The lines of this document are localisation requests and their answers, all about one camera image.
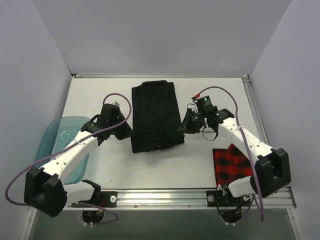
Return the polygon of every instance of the screw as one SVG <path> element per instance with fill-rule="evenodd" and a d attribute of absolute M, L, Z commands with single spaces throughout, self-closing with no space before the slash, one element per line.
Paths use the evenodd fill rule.
<path fill-rule="evenodd" d="M 117 197 L 116 197 L 116 196 L 111 196 L 111 197 L 110 197 L 110 202 L 111 202 L 111 203 L 114 204 L 116 201 L 117 201 Z"/>
<path fill-rule="evenodd" d="M 209 203 L 213 203 L 215 200 L 215 197 L 213 195 L 209 195 L 206 199 L 208 200 Z"/>

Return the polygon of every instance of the white table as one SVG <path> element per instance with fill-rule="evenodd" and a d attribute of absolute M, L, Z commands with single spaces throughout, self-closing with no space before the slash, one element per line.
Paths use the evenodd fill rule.
<path fill-rule="evenodd" d="M 63 117 L 99 114 L 104 97 L 109 93 L 121 93 L 131 100 L 132 87 L 142 82 L 163 78 L 74 78 L 71 81 Z M 174 82 L 176 99 L 183 120 L 191 97 L 209 86 L 227 89 L 239 106 L 239 119 L 254 135 L 257 128 L 248 98 L 240 78 L 167 78 Z M 211 89 L 212 104 L 232 113 L 235 106 L 231 98 L 219 89 Z M 127 103 L 119 96 L 107 102 L 117 101 L 126 116 Z M 132 126 L 132 117 L 128 123 Z M 90 155 L 84 179 L 94 181 L 103 189 L 194 189 L 215 188 L 212 148 L 226 149 L 230 142 L 219 136 L 215 141 L 205 140 L 201 134 L 186 134 L 185 143 L 167 150 L 148 153 L 132 153 L 130 139 L 118 141 L 111 136 Z"/>

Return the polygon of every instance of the folded black garment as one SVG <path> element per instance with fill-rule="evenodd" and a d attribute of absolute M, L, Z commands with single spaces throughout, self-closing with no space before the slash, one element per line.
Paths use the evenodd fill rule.
<path fill-rule="evenodd" d="M 147 81 L 132 88 L 133 153 L 164 150 L 185 142 L 173 82 Z"/>

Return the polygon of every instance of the checkered fabric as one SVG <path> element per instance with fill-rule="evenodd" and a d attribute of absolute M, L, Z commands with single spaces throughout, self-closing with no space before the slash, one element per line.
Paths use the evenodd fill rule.
<path fill-rule="evenodd" d="M 252 175 L 248 158 L 233 144 L 228 149 L 212 149 L 216 186 Z"/>

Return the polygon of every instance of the blue plastic basket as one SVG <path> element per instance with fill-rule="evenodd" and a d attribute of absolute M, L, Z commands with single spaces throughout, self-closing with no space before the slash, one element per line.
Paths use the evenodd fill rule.
<path fill-rule="evenodd" d="M 39 146 L 35 162 L 53 153 L 63 150 L 77 135 L 80 128 L 90 119 L 84 116 L 68 116 L 54 120 L 46 128 L 41 144 Z M 65 185 L 79 183 L 87 169 L 89 155 L 85 156 L 78 166 L 74 168 L 71 174 L 65 181 Z M 42 162 L 35 165 L 36 168 L 40 168 L 45 163 Z"/>

